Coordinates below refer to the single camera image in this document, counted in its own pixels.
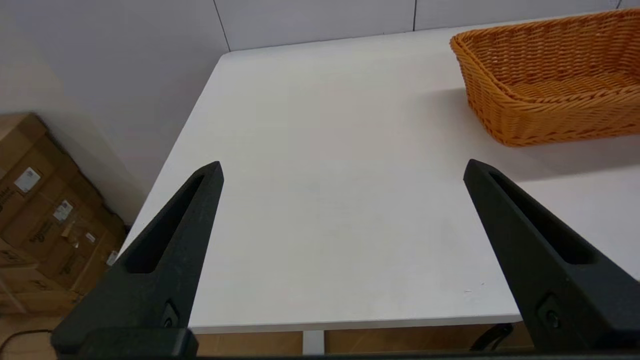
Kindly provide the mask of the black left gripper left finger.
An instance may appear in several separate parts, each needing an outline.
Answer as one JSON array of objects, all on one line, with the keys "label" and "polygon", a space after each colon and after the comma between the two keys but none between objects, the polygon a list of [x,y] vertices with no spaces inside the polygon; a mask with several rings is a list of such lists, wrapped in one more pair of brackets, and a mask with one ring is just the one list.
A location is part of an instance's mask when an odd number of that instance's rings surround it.
[{"label": "black left gripper left finger", "polygon": [[189,329],[224,185],[196,170],[53,330],[58,354],[195,354]]}]

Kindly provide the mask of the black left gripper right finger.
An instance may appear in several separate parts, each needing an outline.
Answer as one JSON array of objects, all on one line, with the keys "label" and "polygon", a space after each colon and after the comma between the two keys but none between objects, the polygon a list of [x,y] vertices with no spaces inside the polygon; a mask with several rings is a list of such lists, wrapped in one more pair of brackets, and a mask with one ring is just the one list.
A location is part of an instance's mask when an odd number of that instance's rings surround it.
[{"label": "black left gripper right finger", "polygon": [[537,350],[639,350],[635,278],[493,166],[463,180]]}]

